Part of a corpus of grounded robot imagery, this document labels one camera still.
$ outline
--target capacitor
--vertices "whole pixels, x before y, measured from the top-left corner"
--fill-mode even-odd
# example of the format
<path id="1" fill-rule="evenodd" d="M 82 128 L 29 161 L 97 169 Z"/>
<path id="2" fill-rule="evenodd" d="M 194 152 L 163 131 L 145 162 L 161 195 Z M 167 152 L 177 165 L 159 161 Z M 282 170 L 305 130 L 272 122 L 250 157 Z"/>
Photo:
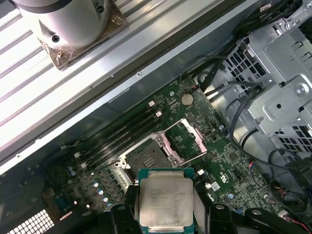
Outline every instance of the capacitor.
<path id="1" fill-rule="evenodd" d="M 230 200 L 232 200 L 232 199 L 234 199 L 234 194 L 228 194 L 228 199 L 230 199 Z"/>

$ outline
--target mounting hole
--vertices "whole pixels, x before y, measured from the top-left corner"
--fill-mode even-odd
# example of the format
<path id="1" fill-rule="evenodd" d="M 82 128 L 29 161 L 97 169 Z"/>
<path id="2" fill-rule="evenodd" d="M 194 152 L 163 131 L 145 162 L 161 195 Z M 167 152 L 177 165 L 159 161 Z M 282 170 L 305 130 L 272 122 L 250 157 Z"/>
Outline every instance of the mounting hole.
<path id="1" fill-rule="evenodd" d="M 58 35 L 52 36 L 52 41 L 53 41 L 54 43 L 59 42 L 59 36 L 58 36 Z"/>
<path id="2" fill-rule="evenodd" d="M 119 206 L 118 208 L 117 208 L 117 210 L 119 210 L 119 211 L 123 211 L 125 209 L 125 206 Z"/>
<path id="3" fill-rule="evenodd" d="M 104 6 L 97 6 L 97 12 L 98 13 L 103 13 L 104 12 Z"/>

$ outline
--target ventilation grille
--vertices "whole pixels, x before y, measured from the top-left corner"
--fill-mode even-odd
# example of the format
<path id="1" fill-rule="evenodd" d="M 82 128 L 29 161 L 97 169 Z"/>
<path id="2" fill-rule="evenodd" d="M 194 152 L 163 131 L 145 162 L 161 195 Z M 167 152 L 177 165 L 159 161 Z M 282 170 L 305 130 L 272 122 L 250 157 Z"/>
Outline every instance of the ventilation grille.
<path id="1" fill-rule="evenodd" d="M 41 234 L 54 226 L 48 213 L 43 210 L 27 221 L 18 225 L 8 234 Z"/>
<path id="2" fill-rule="evenodd" d="M 236 81 L 255 82 L 266 74 L 255 56 L 247 50 L 246 44 L 242 43 L 225 59 L 228 75 Z"/>
<path id="3" fill-rule="evenodd" d="M 312 153 L 312 136 L 307 126 L 288 126 L 275 134 L 286 149 Z"/>

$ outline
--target cable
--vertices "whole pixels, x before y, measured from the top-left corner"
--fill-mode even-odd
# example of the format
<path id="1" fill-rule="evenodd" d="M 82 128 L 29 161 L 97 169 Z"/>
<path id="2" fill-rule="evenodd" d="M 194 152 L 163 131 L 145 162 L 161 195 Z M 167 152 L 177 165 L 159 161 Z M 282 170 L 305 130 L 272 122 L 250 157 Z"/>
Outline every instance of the cable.
<path id="1" fill-rule="evenodd" d="M 308 229 L 308 227 L 306 226 L 306 224 L 300 223 L 300 222 L 294 220 L 293 218 L 289 218 L 289 217 L 285 217 L 284 219 L 285 219 L 286 221 L 291 221 L 291 222 L 293 222 L 293 223 L 296 223 L 296 224 L 301 225 L 309 234 L 311 234 L 311 232 L 310 232 L 310 230 Z"/>
<path id="2" fill-rule="evenodd" d="M 294 12 L 299 6 L 299 1 L 300 0 L 294 0 L 289 6 L 287 6 L 287 4 L 289 3 L 289 0 L 282 0 L 280 3 L 272 6 L 269 9 L 266 9 L 263 12 L 258 12 L 258 10 L 253 12 L 249 17 L 247 17 L 244 21 L 242 21 L 233 30 L 234 39 L 228 43 L 226 48 L 222 51 L 222 54 L 228 56 L 232 52 L 232 50 L 236 47 L 236 42 L 239 39 L 247 36 L 251 31 L 257 28 L 261 28 L 265 25 L 268 25 Z M 206 79 L 200 86 L 203 92 L 211 84 L 219 68 L 222 66 L 223 61 L 224 59 L 222 58 L 215 60 L 214 65 L 211 68 L 209 74 L 206 76 Z"/>
<path id="3" fill-rule="evenodd" d="M 275 177 L 273 177 L 270 182 L 269 182 L 269 185 L 268 185 L 268 188 L 270 190 L 270 193 L 272 194 L 272 196 L 276 199 L 276 201 L 282 206 L 285 208 L 285 210 L 291 212 L 301 223 L 305 224 L 305 222 L 301 219 L 301 217 L 299 215 L 297 215 L 297 213 L 295 211 L 293 211 L 291 208 L 289 208 L 287 205 L 285 205 L 283 202 L 281 202 L 278 197 L 275 196 L 273 190 L 272 190 L 272 183 L 274 180 L 276 180 L 277 178 L 281 177 L 281 176 L 284 176 L 284 175 L 288 175 L 289 173 L 288 172 L 284 172 L 284 173 L 281 173 Z M 310 225 L 308 224 L 305 224 L 307 226 L 307 228 L 311 231 L 312 228 Z"/>
<path id="4" fill-rule="evenodd" d="M 223 88 L 227 87 L 226 86 L 226 83 L 228 83 L 229 85 L 231 84 L 237 84 L 237 85 L 240 85 L 240 86 L 246 86 L 246 87 L 255 87 L 257 85 L 259 85 L 260 83 L 254 83 L 254 82 L 250 82 L 250 83 L 247 83 L 247 82 L 241 82 L 241 81 L 228 81 L 228 82 L 225 82 L 221 85 L 219 85 L 218 87 L 216 87 L 215 89 L 207 92 L 205 94 L 206 97 L 216 93 L 216 92 L 219 92 L 220 90 L 222 90 Z"/>
<path id="5" fill-rule="evenodd" d="M 242 103 L 242 101 L 239 99 L 239 98 L 236 98 L 234 99 L 233 101 L 230 102 L 230 104 L 225 108 L 225 114 L 224 114 L 224 119 L 225 119 L 225 122 L 227 122 L 227 119 L 228 119 L 228 111 L 229 111 L 229 108 L 235 103 L 235 102 L 239 102 L 239 103 Z"/>
<path id="6" fill-rule="evenodd" d="M 235 127 L 236 124 L 238 122 L 238 119 L 241 115 L 241 113 L 243 112 L 243 110 L 246 108 L 246 106 L 250 103 L 250 101 L 255 97 L 255 95 L 258 93 L 259 91 L 259 87 L 254 87 L 250 90 L 249 94 L 246 96 L 246 98 L 242 101 L 242 103 L 240 104 L 237 112 L 235 113 L 232 123 L 231 123 L 231 129 L 230 129 L 230 139 L 234 138 L 234 131 L 235 131 Z"/>
<path id="7" fill-rule="evenodd" d="M 255 129 L 253 129 L 252 131 L 250 131 L 250 132 L 245 136 L 245 138 L 243 139 L 243 141 L 242 141 L 242 143 L 241 143 L 241 146 L 242 146 L 243 149 L 244 149 L 244 146 L 245 146 L 246 141 L 248 140 L 248 138 L 250 138 L 252 134 L 255 134 L 255 133 L 257 133 L 257 132 L 258 132 L 258 129 L 255 128 Z"/>
<path id="8" fill-rule="evenodd" d="M 279 152 L 280 154 L 283 154 L 285 152 L 288 152 L 290 153 L 294 158 L 296 158 L 297 160 L 301 160 L 301 158 L 296 154 L 294 153 L 293 151 L 291 150 L 287 150 L 287 149 L 275 149 L 273 150 L 270 154 L 269 154 L 269 157 L 268 157 L 268 163 L 272 163 L 273 164 L 273 156 L 276 154 L 276 152 Z M 273 168 L 270 168 L 271 170 L 271 178 L 274 177 L 275 173 L 274 173 L 274 170 Z"/>
<path id="9" fill-rule="evenodd" d="M 273 168 L 277 168 L 277 169 L 281 169 L 284 171 L 288 171 L 287 168 L 282 167 L 282 166 L 278 166 L 278 165 L 274 165 L 272 163 L 260 160 L 258 158 L 256 158 L 255 156 L 249 154 L 248 152 L 246 152 L 235 140 L 234 140 L 234 130 L 237 124 L 237 121 L 242 113 L 242 111 L 245 109 L 245 107 L 249 104 L 250 100 L 257 94 L 259 90 L 259 87 L 256 86 L 254 88 L 252 88 L 250 90 L 250 93 L 247 95 L 247 97 L 245 98 L 245 100 L 243 100 L 243 102 L 240 104 L 237 112 L 235 113 L 233 120 L 232 120 L 232 124 L 231 124 L 231 129 L 230 129 L 230 136 L 229 136 L 229 140 L 232 143 L 233 147 L 236 148 L 236 150 L 240 151 L 243 155 L 249 157 L 251 160 L 258 162 L 259 164 L 265 165 L 265 166 L 269 166 L 269 167 L 273 167 Z"/>
<path id="10" fill-rule="evenodd" d="M 183 68 L 181 74 L 179 75 L 179 81 L 182 82 L 182 77 L 184 75 L 184 73 L 189 69 L 189 67 L 195 63 L 197 60 L 202 59 L 202 58 L 208 58 L 208 59 L 220 59 L 220 58 L 226 58 L 225 56 L 220 56 L 220 55 L 199 55 L 197 57 L 195 57 L 193 60 L 191 60 L 190 62 L 188 62 L 185 67 Z"/>

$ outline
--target screw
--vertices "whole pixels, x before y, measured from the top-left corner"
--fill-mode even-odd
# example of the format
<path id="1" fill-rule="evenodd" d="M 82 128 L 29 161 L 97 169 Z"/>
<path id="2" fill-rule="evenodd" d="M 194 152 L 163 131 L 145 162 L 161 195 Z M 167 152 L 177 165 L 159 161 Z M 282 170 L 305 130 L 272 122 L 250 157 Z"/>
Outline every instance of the screw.
<path id="1" fill-rule="evenodd" d="M 37 201 L 38 201 L 38 198 L 37 198 L 37 197 L 34 197 L 34 198 L 31 200 L 32 203 L 36 203 Z"/>
<path id="2" fill-rule="evenodd" d="M 215 206 L 218 210 L 223 210 L 224 209 L 224 206 L 222 206 L 222 205 L 216 205 Z"/>
<path id="3" fill-rule="evenodd" d="M 119 210 L 119 211 L 122 211 L 122 210 L 124 210 L 124 209 L 126 209 L 125 206 L 119 206 L 119 207 L 117 208 L 117 210 Z"/>
<path id="4" fill-rule="evenodd" d="M 300 86 L 298 89 L 297 89 L 297 93 L 298 94 L 301 94 L 301 93 L 304 93 L 306 90 L 304 87 Z"/>
<path id="5" fill-rule="evenodd" d="M 259 211 L 259 210 L 253 210 L 253 214 L 254 214 L 254 215 L 261 215 L 262 213 L 261 213 L 261 211 Z"/>
<path id="6" fill-rule="evenodd" d="M 13 214 L 13 211 L 8 211 L 7 213 L 6 213 L 6 216 L 11 216 Z"/>
<path id="7" fill-rule="evenodd" d="M 234 194 L 228 194 L 228 199 L 234 199 Z"/>

